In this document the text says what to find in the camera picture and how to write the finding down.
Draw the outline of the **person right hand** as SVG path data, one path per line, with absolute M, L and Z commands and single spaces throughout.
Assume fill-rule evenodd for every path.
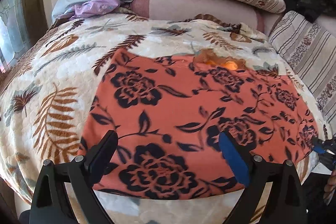
M 323 200 L 326 204 L 330 203 L 333 197 L 334 191 L 335 191 L 335 179 L 336 179 L 335 173 L 336 173 L 336 170 L 333 170 L 331 173 L 331 176 L 327 180 L 327 184 L 324 187 Z

